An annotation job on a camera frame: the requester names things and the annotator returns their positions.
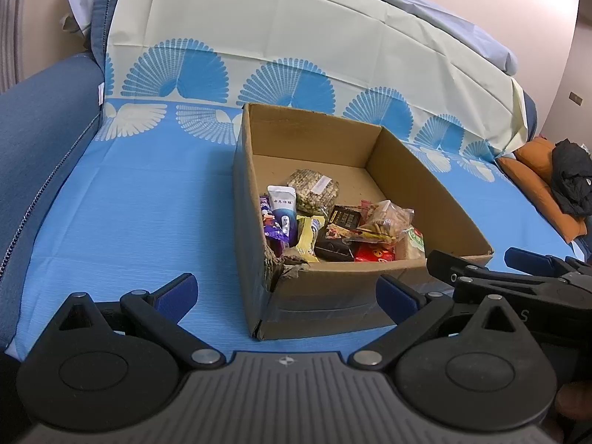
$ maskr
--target yellow snack wrapper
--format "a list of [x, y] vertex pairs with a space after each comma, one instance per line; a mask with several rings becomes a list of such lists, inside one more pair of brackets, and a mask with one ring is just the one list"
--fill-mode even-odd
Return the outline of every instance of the yellow snack wrapper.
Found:
[[305, 217], [298, 215], [298, 244], [295, 247], [298, 253], [307, 262], [318, 262], [319, 259], [315, 255], [315, 242], [319, 230], [325, 225], [325, 217], [320, 215], [313, 215], [312, 217]]

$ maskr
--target snack package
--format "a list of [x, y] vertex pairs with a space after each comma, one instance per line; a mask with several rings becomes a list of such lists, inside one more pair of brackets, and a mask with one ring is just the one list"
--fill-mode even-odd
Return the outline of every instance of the snack package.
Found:
[[304, 217], [297, 215], [298, 220], [298, 245], [296, 250], [307, 262], [318, 262], [319, 259], [315, 255], [315, 243], [319, 231], [325, 225], [325, 217], [320, 215], [313, 215], [312, 217]]
[[360, 224], [362, 214], [351, 207], [336, 205], [331, 212], [329, 223], [343, 228], [355, 229]]
[[380, 244], [362, 242], [357, 246], [354, 259], [356, 262], [392, 262], [395, 254]]
[[296, 191], [291, 187], [269, 185], [267, 187], [269, 206], [273, 216], [284, 234], [288, 235], [288, 244], [294, 247], [298, 243], [298, 223], [296, 221]]
[[339, 182], [316, 170], [305, 169], [292, 173], [288, 186], [296, 190], [298, 210], [329, 218], [339, 194]]
[[391, 243], [391, 238], [359, 230], [357, 226], [362, 222], [361, 207], [345, 207], [336, 205], [329, 218], [326, 230], [327, 239], [348, 241], [364, 241], [371, 243]]
[[409, 229], [413, 213], [413, 210], [401, 208], [390, 200], [378, 203], [362, 201], [364, 223], [358, 229], [388, 236], [396, 242]]
[[411, 226], [404, 237], [395, 245], [397, 260], [425, 259], [426, 250], [423, 245], [423, 235]]
[[329, 262], [353, 262], [351, 245], [340, 238], [327, 238], [327, 227], [319, 231], [314, 253]]
[[267, 197], [259, 197], [259, 205], [261, 207], [261, 217], [263, 218], [263, 233], [269, 240], [269, 247], [279, 257], [282, 250], [288, 247], [288, 235], [282, 232], [282, 228], [276, 222]]

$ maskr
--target cardboard box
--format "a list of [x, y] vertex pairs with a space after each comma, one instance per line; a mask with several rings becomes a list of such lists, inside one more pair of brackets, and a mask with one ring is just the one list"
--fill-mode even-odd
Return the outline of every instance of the cardboard box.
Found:
[[390, 199], [413, 208], [425, 249], [486, 264], [493, 253], [442, 184], [390, 131], [345, 118], [248, 104], [233, 167], [236, 258], [248, 326], [258, 339], [322, 336], [393, 322], [375, 298], [386, 273], [416, 286], [435, 279], [425, 259], [287, 265], [263, 235], [259, 196], [297, 169], [336, 179], [338, 205]]

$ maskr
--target orange cushion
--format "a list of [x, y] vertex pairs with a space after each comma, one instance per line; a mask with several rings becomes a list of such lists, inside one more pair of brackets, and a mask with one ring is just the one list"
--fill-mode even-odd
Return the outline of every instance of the orange cushion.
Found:
[[553, 164], [551, 152], [555, 144], [542, 137], [535, 137], [514, 152], [516, 160], [522, 162], [529, 169], [535, 172], [547, 185], [551, 185]]
[[551, 188], [529, 167], [508, 157], [498, 158], [497, 163], [567, 243], [586, 233], [584, 218], [563, 213], [551, 194]]

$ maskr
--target human hand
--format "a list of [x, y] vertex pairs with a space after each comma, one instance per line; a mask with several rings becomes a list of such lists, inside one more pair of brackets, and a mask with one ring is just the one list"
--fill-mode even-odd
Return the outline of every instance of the human hand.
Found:
[[[555, 409], [574, 421], [592, 420], [592, 381], [563, 385], [555, 397]], [[563, 442], [563, 431], [554, 419], [545, 419], [541, 428], [557, 442]]]

